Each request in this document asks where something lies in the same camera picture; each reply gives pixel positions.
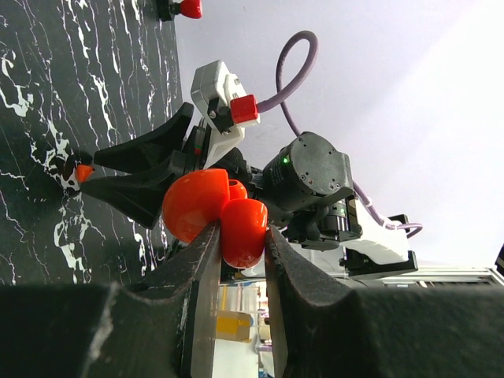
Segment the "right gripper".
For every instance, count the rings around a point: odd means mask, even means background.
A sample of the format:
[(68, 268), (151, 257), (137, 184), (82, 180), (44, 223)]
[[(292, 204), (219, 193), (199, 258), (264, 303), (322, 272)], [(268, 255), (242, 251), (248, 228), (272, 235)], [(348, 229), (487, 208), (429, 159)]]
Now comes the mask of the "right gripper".
[(221, 134), (202, 117), (184, 140), (193, 113), (194, 106), (184, 102), (163, 125), (95, 152), (96, 165), (131, 175), (89, 180), (80, 185), (80, 191), (152, 229), (160, 217), (165, 193), (184, 173), (211, 168), (243, 173), (244, 158), (238, 149), (243, 130), (233, 128)]

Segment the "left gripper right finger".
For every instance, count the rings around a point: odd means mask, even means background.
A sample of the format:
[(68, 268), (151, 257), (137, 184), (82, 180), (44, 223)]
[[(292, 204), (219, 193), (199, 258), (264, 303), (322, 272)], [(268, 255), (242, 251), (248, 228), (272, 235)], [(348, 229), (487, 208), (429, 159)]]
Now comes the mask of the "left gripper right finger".
[(265, 237), (277, 377), (500, 377), (503, 290), (351, 287)]

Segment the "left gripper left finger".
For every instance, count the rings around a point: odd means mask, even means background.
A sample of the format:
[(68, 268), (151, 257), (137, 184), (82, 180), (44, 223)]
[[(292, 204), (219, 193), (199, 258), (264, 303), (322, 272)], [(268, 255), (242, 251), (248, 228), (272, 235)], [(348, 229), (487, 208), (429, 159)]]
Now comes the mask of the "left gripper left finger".
[(1, 289), (4, 377), (209, 377), (221, 276), (218, 223), (124, 286)]

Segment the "red earbud charging case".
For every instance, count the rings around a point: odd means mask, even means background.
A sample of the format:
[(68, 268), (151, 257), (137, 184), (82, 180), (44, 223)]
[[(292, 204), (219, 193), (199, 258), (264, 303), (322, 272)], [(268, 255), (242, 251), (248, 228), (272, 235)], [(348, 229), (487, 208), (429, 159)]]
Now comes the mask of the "red earbud charging case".
[(165, 194), (165, 227), (178, 240), (191, 243), (208, 224), (220, 223), (220, 254), (235, 269), (258, 264), (265, 248), (266, 205), (248, 196), (229, 199), (228, 172), (204, 169), (179, 178)]

